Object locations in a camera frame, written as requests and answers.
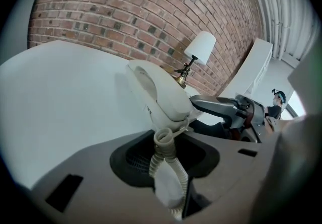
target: black rectangular hole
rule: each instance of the black rectangular hole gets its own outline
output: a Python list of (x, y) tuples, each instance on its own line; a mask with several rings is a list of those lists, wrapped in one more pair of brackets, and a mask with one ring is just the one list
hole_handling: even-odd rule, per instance
[(65, 179), (48, 196), (46, 202), (60, 212), (64, 212), (70, 199), (74, 195), (83, 177), (77, 175), (67, 175)]
[(255, 157), (257, 155), (257, 152), (251, 151), (251, 150), (248, 150), (248, 149), (240, 149), (238, 151), (238, 153), (244, 154), (244, 155), (247, 155), (247, 156), (251, 156), (251, 157)]

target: telephone handset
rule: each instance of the telephone handset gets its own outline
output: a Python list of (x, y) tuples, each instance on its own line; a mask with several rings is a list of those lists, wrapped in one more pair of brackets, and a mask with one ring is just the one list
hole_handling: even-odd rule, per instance
[(161, 67), (145, 60), (131, 60), (126, 75), (137, 100), (156, 128), (179, 129), (193, 106), (180, 85)]

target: white lampshade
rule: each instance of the white lampshade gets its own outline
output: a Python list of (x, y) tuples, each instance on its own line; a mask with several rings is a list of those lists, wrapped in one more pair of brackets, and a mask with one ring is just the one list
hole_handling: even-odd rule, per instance
[(194, 55), (198, 58), (197, 62), (207, 64), (208, 58), (215, 46), (216, 38), (211, 33), (202, 31), (185, 49), (185, 54), (189, 57)]

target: brick wall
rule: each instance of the brick wall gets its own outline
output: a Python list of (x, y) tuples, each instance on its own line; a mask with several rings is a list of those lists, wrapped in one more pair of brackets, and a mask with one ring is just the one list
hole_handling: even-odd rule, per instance
[(172, 72), (189, 61), (183, 51), (202, 30), (217, 43), (207, 65), (194, 64), (187, 81), (215, 95), (262, 37), (257, 0), (36, 0), (29, 47), (65, 40)]

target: telephone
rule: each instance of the telephone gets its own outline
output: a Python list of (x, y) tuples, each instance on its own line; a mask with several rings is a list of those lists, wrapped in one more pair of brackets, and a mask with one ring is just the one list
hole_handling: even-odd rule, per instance
[(131, 60), (126, 76), (139, 104), (155, 129), (177, 131), (193, 111), (180, 85), (161, 67), (145, 60)]

